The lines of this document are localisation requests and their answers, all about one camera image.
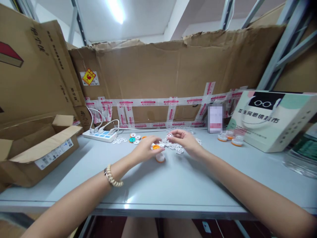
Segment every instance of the open cardboard box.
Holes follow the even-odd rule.
[[[0,183],[32,187],[78,147],[73,116],[56,115],[0,130]]]

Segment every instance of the plastic bottle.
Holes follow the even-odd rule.
[[[284,165],[299,174],[317,179],[317,123],[286,154]]]

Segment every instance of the plug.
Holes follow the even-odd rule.
[[[103,133],[104,132],[104,128],[105,128],[106,126],[103,126],[103,127],[100,127],[100,129],[99,129],[99,131],[98,131],[98,133]]]

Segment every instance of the box flap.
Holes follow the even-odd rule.
[[[32,148],[22,152],[21,154],[10,159],[12,162],[17,163],[29,163],[35,160],[42,158],[43,156],[50,153],[52,150],[59,147],[67,139],[72,137],[74,134],[79,132],[82,127],[79,126],[70,126],[60,133],[52,136],[51,138],[46,139],[45,141],[33,146]]]
[[[12,143],[12,140],[0,139],[0,162],[5,161],[7,159]]]
[[[74,122],[74,116],[56,115],[53,126],[71,126]]]

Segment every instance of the right hand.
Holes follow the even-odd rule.
[[[198,144],[195,137],[190,132],[173,130],[171,131],[171,134],[173,134],[173,136],[168,137],[168,140],[172,143],[180,144],[191,157],[198,159],[205,152],[205,149]]]

